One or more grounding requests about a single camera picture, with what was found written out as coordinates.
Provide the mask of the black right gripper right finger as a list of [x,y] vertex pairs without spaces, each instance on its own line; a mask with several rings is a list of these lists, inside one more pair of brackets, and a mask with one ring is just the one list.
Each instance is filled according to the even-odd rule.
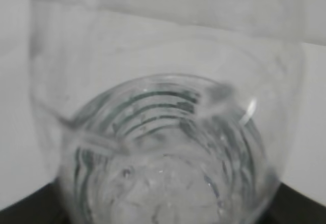
[[264,215],[265,223],[325,224],[325,206],[281,184]]

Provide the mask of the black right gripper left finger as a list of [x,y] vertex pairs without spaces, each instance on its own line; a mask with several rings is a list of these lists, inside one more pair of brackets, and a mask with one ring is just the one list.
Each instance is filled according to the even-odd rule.
[[59,193],[59,181],[53,180],[21,201],[1,210],[4,224],[71,223]]

